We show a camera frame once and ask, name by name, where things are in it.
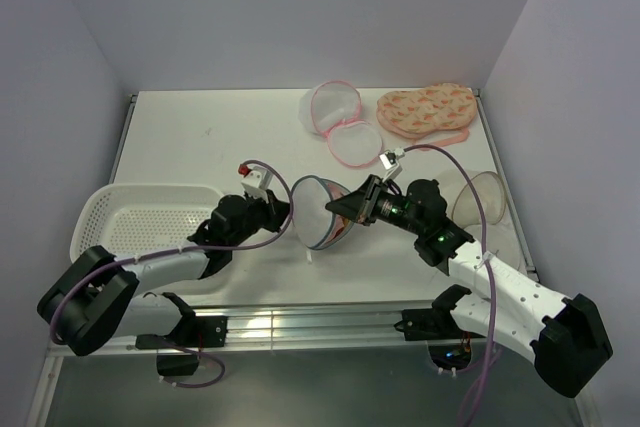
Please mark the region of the grey trimmed mesh laundry bag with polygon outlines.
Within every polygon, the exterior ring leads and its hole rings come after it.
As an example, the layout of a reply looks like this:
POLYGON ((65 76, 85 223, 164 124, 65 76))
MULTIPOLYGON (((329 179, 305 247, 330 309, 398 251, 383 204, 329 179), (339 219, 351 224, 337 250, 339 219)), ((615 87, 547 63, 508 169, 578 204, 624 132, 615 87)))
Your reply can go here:
POLYGON ((316 175, 306 175, 299 178, 292 187, 294 231, 305 247, 306 261, 313 263, 313 253, 326 250, 344 238, 353 228, 337 242, 326 245, 334 225, 333 213, 326 210, 325 205, 332 201, 328 183, 334 180, 316 175))

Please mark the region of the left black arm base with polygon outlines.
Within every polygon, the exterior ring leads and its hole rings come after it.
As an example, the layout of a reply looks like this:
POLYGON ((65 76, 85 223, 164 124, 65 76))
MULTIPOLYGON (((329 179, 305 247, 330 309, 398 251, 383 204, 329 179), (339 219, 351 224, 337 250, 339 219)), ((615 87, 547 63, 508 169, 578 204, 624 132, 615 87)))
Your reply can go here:
POLYGON ((226 367, 207 349, 225 346, 227 327, 227 316, 192 316, 181 320, 167 335, 137 336, 135 348, 158 351, 156 370, 163 379, 186 384, 199 368, 214 368, 218 382, 226 367))

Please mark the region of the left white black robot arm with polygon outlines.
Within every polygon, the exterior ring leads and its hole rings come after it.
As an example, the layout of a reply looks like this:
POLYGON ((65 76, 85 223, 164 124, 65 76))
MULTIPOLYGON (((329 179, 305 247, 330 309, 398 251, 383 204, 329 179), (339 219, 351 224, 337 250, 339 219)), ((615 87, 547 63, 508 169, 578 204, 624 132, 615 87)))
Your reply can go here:
POLYGON ((51 340, 87 356, 113 337, 144 345, 191 347, 206 329, 194 309, 165 286, 204 280, 222 271, 234 252, 250 249, 261 230, 279 238, 291 221, 291 200, 271 190, 261 197, 226 195, 181 247, 120 259, 101 245, 86 249, 37 304, 51 340))

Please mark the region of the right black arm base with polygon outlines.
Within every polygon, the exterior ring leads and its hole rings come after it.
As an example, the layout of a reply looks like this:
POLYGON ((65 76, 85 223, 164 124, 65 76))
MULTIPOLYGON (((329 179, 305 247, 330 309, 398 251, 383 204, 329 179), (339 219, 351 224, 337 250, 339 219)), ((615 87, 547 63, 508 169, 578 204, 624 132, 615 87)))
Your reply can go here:
POLYGON ((426 342, 431 362, 450 372, 471 365, 473 338, 454 322, 452 307, 449 301, 435 301, 429 308, 405 309, 393 325, 405 341, 426 342))

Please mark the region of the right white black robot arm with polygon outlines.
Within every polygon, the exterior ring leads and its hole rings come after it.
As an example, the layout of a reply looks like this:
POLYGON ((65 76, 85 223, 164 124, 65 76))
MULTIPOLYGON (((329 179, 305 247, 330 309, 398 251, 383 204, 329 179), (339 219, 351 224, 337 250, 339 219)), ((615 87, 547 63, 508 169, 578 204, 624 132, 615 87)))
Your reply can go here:
POLYGON ((408 341, 453 339, 465 332, 492 338, 531 362, 555 392, 576 397, 612 357, 597 306, 531 280, 491 253, 446 214, 434 180, 392 194, 371 175, 357 190, 327 203, 329 212, 361 225, 382 221, 414 235, 414 248, 453 284, 426 309, 395 324, 408 341))

